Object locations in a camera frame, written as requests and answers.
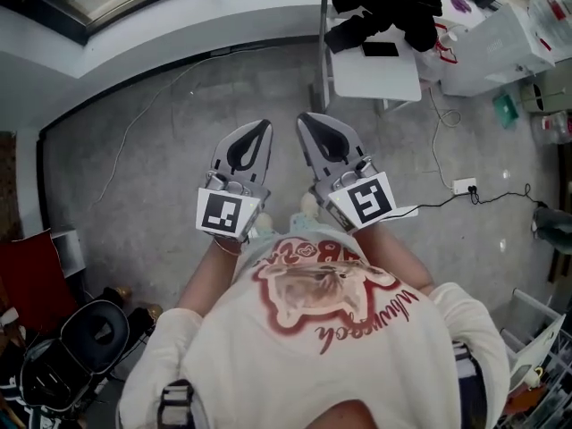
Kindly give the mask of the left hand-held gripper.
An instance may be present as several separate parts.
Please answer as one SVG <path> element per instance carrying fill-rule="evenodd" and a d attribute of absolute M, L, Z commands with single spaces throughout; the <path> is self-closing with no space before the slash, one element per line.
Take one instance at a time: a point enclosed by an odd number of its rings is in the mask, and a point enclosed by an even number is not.
<path fill-rule="evenodd" d="M 273 126 L 269 120 L 242 125 L 217 145 L 206 186 L 198 189 L 196 228 L 245 242 L 271 191 L 268 169 Z"/>

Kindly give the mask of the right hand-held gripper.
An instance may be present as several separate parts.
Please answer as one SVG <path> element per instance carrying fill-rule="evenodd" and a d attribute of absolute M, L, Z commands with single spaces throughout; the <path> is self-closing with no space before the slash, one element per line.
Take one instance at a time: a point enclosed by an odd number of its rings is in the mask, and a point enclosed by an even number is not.
<path fill-rule="evenodd" d="M 344 231 L 379 222 L 396 208 L 385 172 L 379 172 L 357 132 L 326 114 L 302 113 L 297 133 L 316 182 L 316 201 Z"/>

